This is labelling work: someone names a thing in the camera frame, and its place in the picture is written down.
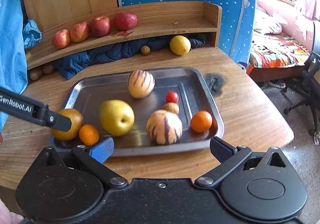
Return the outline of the person's left hand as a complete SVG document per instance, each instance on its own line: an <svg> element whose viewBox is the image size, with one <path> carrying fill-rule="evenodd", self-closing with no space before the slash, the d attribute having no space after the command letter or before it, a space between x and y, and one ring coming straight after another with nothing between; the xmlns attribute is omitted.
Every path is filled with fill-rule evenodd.
<svg viewBox="0 0 320 224"><path fill-rule="evenodd" d="M16 213L10 212L2 200L0 200L0 224L19 224L24 218Z"/></svg>

